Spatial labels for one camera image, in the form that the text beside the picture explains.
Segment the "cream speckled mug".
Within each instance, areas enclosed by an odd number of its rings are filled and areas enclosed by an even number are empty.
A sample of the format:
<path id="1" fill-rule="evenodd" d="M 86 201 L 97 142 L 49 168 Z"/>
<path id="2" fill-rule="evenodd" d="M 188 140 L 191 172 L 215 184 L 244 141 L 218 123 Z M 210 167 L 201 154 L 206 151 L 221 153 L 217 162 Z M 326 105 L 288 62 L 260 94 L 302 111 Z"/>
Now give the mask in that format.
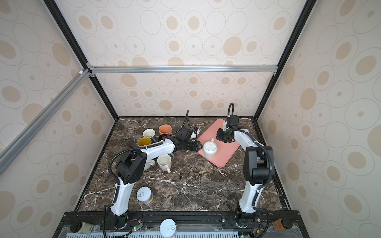
<path id="1" fill-rule="evenodd" d="M 144 167 L 144 170 L 146 171 L 150 167 L 155 166 L 155 165 L 156 165 L 156 161 L 155 160 L 147 160 L 146 164 L 145 164 L 145 167 Z"/>

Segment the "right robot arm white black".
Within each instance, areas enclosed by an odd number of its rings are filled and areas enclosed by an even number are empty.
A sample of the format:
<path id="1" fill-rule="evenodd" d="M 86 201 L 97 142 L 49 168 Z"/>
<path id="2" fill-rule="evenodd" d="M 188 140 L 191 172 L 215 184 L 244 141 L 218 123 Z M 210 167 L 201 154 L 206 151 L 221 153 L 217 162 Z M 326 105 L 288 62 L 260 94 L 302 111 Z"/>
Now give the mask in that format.
<path id="1" fill-rule="evenodd" d="M 262 191 L 274 176 L 273 151 L 269 146 L 258 142 L 250 132 L 240 125 L 239 117 L 234 114 L 234 103 L 228 107 L 227 119 L 223 128 L 217 131 L 216 139 L 223 143 L 238 142 L 245 151 L 243 174 L 246 185 L 242 198 L 236 208 L 236 223 L 245 223 L 250 217 L 255 219 L 258 201 Z"/>

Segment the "blue butterfly mug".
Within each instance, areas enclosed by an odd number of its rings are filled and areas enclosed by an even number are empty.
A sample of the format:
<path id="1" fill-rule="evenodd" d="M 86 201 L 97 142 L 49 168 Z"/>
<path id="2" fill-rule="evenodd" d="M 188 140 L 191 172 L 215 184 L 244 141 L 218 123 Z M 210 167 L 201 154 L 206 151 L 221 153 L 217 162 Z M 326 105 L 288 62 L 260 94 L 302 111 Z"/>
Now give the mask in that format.
<path id="1" fill-rule="evenodd" d="M 138 141 L 138 146 L 148 146 L 152 144 L 152 140 L 148 137 L 143 137 Z"/>

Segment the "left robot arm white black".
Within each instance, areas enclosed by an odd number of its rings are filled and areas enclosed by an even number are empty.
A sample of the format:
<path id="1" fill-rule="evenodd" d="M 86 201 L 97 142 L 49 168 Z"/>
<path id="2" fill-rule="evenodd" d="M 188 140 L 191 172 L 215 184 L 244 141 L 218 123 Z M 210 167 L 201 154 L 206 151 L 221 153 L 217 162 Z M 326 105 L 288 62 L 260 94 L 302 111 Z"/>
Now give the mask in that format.
<path id="1" fill-rule="evenodd" d="M 125 214 L 133 186 L 142 177 L 149 161 L 180 150 L 200 151 L 202 144 L 197 140 L 198 135 L 198 128 L 191 126 L 189 115 L 186 114 L 181 128 L 162 137 L 161 141 L 129 148 L 114 156 L 108 165 L 108 171 L 116 181 L 116 190 L 112 203 L 104 206 L 103 228 L 106 228 L 106 224 L 116 229 L 125 226 Z"/>

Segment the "cream and pink mug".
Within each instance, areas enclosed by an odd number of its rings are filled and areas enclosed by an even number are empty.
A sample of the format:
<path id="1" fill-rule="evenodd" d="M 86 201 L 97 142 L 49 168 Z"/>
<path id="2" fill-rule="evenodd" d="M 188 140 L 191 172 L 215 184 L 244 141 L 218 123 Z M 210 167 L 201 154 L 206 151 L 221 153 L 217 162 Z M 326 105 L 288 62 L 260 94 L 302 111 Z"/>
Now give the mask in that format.
<path id="1" fill-rule="evenodd" d="M 170 135 L 172 134 L 172 127 L 170 125 L 161 125 L 159 127 L 159 133 L 160 135 L 163 135 L 163 134 Z"/>

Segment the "grey mug white interior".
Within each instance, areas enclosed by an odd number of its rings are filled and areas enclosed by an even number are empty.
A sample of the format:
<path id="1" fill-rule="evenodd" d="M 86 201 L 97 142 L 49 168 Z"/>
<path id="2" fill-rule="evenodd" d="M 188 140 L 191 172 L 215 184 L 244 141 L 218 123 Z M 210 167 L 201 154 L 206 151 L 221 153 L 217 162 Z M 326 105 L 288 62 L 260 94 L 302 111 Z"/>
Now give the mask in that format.
<path id="1" fill-rule="evenodd" d="M 156 132 L 154 129 L 146 129 L 143 132 L 143 137 L 145 137 L 145 138 L 154 138 L 155 135 L 156 135 Z"/>

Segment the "pink plastic tray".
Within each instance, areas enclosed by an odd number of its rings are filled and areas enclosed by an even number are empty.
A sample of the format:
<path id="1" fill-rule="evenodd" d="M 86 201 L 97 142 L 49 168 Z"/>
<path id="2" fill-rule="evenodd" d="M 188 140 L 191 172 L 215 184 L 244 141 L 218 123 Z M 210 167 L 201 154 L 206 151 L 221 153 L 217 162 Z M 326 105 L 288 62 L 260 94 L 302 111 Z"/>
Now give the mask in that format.
<path id="1" fill-rule="evenodd" d="M 204 154 L 204 150 L 201 149 L 198 154 L 204 157 L 206 160 L 214 164 L 219 168 L 223 168 L 227 162 L 231 159 L 233 154 L 239 148 L 240 144 L 238 142 L 234 143 L 223 143 L 216 139 L 216 134 L 218 129 L 222 129 L 224 124 L 223 119 L 217 119 L 208 129 L 206 129 L 201 136 L 198 138 L 198 141 L 204 145 L 208 141 L 214 139 L 214 143 L 217 145 L 216 155 L 212 158 L 207 158 Z"/>

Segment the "pale pink mug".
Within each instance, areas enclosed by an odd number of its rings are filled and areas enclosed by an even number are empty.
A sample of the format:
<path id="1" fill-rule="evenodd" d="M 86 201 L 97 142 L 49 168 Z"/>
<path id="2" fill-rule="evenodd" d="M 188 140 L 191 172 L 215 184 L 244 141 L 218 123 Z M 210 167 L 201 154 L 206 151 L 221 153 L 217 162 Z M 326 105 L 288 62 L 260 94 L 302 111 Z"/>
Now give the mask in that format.
<path id="1" fill-rule="evenodd" d="M 171 173 L 172 154 L 161 155 L 157 158 L 160 169 L 164 172 Z"/>

